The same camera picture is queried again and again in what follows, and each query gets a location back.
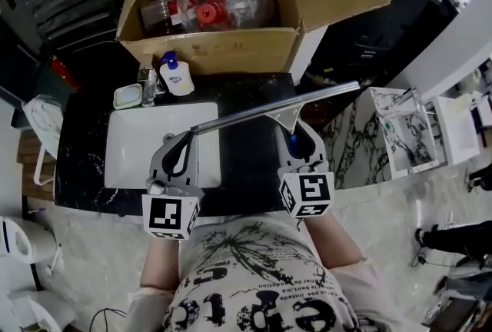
marble floor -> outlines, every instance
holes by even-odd
[[[368,257],[404,314],[421,322],[436,303],[434,285],[447,267],[411,267],[417,250],[415,228],[472,224],[492,219],[491,193],[464,186],[465,171],[482,168],[490,155],[454,167],[415,174],[396,181],[354,188],[337,193],[334,213]],[[92,316],[103,307],[128,309],[128,293],[138,286],[149,236],[135,217],[71,211],[53,203],[30,199],[30,208],[47,208],[38,213],[61,243],[61,257],[52,276],[47,263],[37,265],[42,286],[66,299],[77,314],[75,326],[87,331]],[[459,259],[452,254],[431,251],[427,260],[449,264]],[[121,331],[125,321],[108,314],[110,331]],[[93,331],[103,331],[98,317]]]

bottle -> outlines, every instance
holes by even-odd
[[[161,59],[161,74],[173,95],[189,95],[194,90],[188,63],[176,60],[175,51],[167,51]]]
[[[174,34],[170,1],[153,0],[140,7],[141,18],[149,37]]]

red cap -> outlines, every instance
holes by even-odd
[[[224,5],[216,0],[209,0],[197,10],[198,21],[203,25],[219,23],[225,17]]]

white sink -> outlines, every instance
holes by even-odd
[[[218,118],[217,104],[162,105],[114,111],[109,117],[106,141],[105,187],[145,189],[154,153],[164,136],[187,131],[194,125]],[[185,149],[175,167],[183,166]],[[198,186],[221,184],[218,130],[198,136]]]
[[[398,104],[396,101],[405,90],[370,88],[379,122],[384,134],[391,178],[437,167],[440,162],[431,131],[429,118],[412,97]]]

graphic t-shirt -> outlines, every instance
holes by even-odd
[[[295,227],[243,217],[181,242],[175,293],[139,289],[128,332],[386,332],[402,319],[369,261],[327,270]]]

